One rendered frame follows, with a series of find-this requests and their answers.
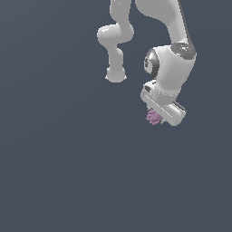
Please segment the small purple lumpy object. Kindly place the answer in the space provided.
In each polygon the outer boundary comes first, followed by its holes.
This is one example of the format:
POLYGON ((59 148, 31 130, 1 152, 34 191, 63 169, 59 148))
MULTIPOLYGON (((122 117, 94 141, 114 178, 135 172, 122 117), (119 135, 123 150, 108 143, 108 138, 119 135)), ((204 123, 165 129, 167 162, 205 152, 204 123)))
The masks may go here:
POLYGON ((158 113, 156 113, 154 110, 150 110, 148 111, 146 120, 152 125, 157 125, 162 120, 162 117, 158 113))

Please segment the white gripper body block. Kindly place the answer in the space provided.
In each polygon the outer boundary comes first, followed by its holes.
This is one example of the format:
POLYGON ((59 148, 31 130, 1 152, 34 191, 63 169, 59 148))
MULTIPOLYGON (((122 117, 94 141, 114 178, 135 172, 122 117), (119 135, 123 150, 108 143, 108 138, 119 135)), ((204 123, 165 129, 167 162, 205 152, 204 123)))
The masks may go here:
POLYGON ((161 123, 167 121, 171 126, 177 126, 186 116, 187 111, 176 101, 168 105, 157 104, 153 98, 155 83, 155 81, 149 81, 143 84, 141 99, 147 104, 149 110, 154 110, 162 117, 161 123))

